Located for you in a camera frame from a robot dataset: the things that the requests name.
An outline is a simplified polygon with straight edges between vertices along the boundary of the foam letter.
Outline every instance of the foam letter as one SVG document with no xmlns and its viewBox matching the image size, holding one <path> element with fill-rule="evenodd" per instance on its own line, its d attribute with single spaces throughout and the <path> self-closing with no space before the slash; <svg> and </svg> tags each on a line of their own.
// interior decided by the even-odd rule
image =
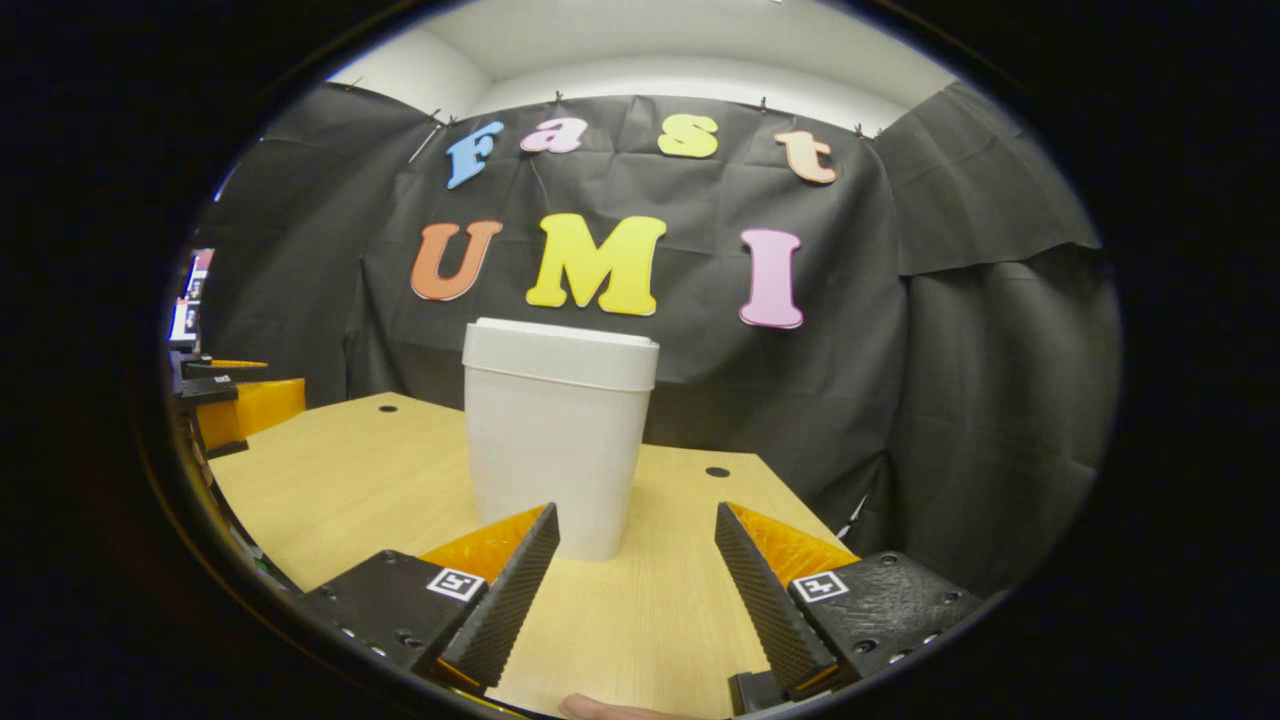
<svg viewBox="0 0 1280 720">
<path fill-rule="evenodd" d="M 742 231 L 751 249 L 751 299 L 737 311 L 749 325 L 799 328 L 804 314 L 791 301 L 791 254 L 800 238 L 781 231 Z"/>
<path fill-rule="evenodd" d="M 553 118 L 538 124 L 541 132 L 530 133 L 520 141 L 520 149 L 529 152 L 572 152 L 582 146 L 582 133 L 586 120 L 577 118 Z"/>
<path fill-rule="evenodd" d="M 484 169 L 484 160 L 493 152 L 493 135 L 502 132 L 502 120 L 494 120 L 449 146 L 445 152 L 453 158 L 453 177 L 447 187 L 453 190 L 474 178 Z"/>
<path fill-rule="evenodd" d="M 667 155 L 707 158 L 719 147 L 716 120 L 704 115 L 672 115 L 662 122 L 663 135 L 658 136 L 658 149 Z"/>
<path fill-rule="evenodd" d="M 410 275 L 410 287 L 424 300 L 453 300 L 461 297 L 476 282 L 480 274 L 480 265 L 484 264 L 484 254 L 489 250 L 489 241 L 502 229 L 502 223 L 497 220 L 480 220 L 467 225 L 467 254 L 462 256 L 462 266 L 452 278 L 442 278 L 440 258 L 444 256 L 444 246 L 449 238 L 458 232 L 458 225 L 453 223 L 436 223 L 422 229 L 422 245 L 417 249 L 417 259 L 413 260 L 413 273 Z"/>
<path fill-rule="evenodd" d="M 649 273 L 654 246 L 667 232 L 667 223 L 643 215 L 623 218 L 599 247 L 582 215 L 547 215 L 541 227 L 547 232 L 547 247 L 538 284 L 525 293 L 530 305 L 559 307 L 564 304 L 563 270 L 579 307 L 586 307 L 604 275 L 609 275 L 609 287 L 600 295 L 602 309 L 625 315 L 653 315 L 658 309 L 658 301 L 649 295 Z"/>
<path fill-rule="evenodd" d="M 831 146 L 818 142 L 806 131 L 780 132 L 773 140 L 787 146 L 787 164 L 800 177 L 810 182 L 828 183 L 836 179 L 836 170 L 818 164 L 818 154 L 831 155 Z"/>
</svg>

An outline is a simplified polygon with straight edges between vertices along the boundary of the orange letter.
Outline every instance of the orange letter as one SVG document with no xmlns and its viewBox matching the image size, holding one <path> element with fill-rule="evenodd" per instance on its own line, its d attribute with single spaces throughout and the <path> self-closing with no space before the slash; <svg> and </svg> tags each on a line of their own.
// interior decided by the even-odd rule
<svg viewBox="0 0 1280 720">
<path fill-rule="evenodd" d="M 462 258 L 462 266 L 452 278 L 442 278 L 440 258 L 444 255 L 444 246 L 449 238 L 458 232 L 458 225 L 452 223 L 436 223 L 422 229 L 422 245 L 417 249 L 417 260 L 413 261 L 413 274 L 410 278 L 410 287 L 424 300 L 453 300 L 461 297 L 471 290 L 480 274 L 480 265 L 484 264 L 484 254 L 489 250 L 489 241 L 502 229 L 502 223 L 497 220 L 480 220 L 467 225 L 467 254 Z"/>
<path fill-rule="evenodd" d="M 828 183 L 836 179 L 836 170 L 818 164 L 818 154 L 831 155 L 831 146 L 818 142 L 806 131 L 780 132 L 773 140 L 787 146 L 787 164 L 800 177 L 810 182 Z"/>
</svg>

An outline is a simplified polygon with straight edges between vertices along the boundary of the white wall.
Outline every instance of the white wall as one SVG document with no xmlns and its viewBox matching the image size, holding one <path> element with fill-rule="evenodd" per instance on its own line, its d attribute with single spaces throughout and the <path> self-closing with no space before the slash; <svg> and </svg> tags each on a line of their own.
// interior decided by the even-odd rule
<svg viewBox="0 0 1280 720">
<path fill-rule="evenodd" d="M 475 63 L 425 29 L 404 32 L 374 47 L 329 79 L 356 83 L 424 113 L 439 108 L 436 117 L 442 120 L 468 117 L 492 85 Z"/>
<path fill-rule="evenodd" d="M 481 115 L 506 108 L 598 95 L 682 95 L 758 105 L 873 135 L 906 113 L 888 100 L 806 73 L 730 60 L 650 55 L 577 63 L 493 83 L 470 108 Z"/>
</svg>

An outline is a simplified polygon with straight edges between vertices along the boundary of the yellow letter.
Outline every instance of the yellow letter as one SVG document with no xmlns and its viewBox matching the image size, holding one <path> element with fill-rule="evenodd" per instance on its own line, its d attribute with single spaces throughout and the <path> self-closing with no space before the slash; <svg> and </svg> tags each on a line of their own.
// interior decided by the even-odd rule
<svg viewBox="0 0 1280 720">
<path fill-rule="evenodd" d="M 543 266 L 538 270 L 538 284 L 525 293 L 530 305 L 564 305 L 567 296 L 561 288 L 563 270 L 579 307 L 586 307 L 604 282 L 604 275 L 609 275 L 609 287 L 600 295 L 600 307 L 607 313 L 653 315 L 658 309 L 658 301 L 649 295 L 649 273 L 653 269 L 653 249 L 667 232 L 667 223 L 643 215 L 623 218 L 599 247 L 591 240 L 582 215 L 547 215 L 541 227 L 547 232 L 547 247 L 543 250 Z"/>
<path fill-rule="evenodd" d="M 716 120 L 704 115 L 672 115 L 662 122 L 658 149 L 667 155 L 707 158 L 719 147 L 712 135 L 717 129 Z"/>
</svg>

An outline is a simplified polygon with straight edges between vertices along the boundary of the blue letter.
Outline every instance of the blue letter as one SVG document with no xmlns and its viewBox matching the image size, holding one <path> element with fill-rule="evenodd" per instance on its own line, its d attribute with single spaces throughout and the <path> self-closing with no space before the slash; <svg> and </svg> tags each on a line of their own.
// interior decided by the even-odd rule
<svg viewBox="0 0 1280 720">
<path fill-rule="evenodd" d="M 484 160 L 480 158 L 488 158 L 489 152 L 493 151 L 493 138 L 489 136 L 499 132 L 502 132 L 502 120 L 494 120 L 449 146 L 445 151 L 453 158 L 453 177 L 449 178 L 449 190 L 474 178 L 484 169 Z"/>
</svg>

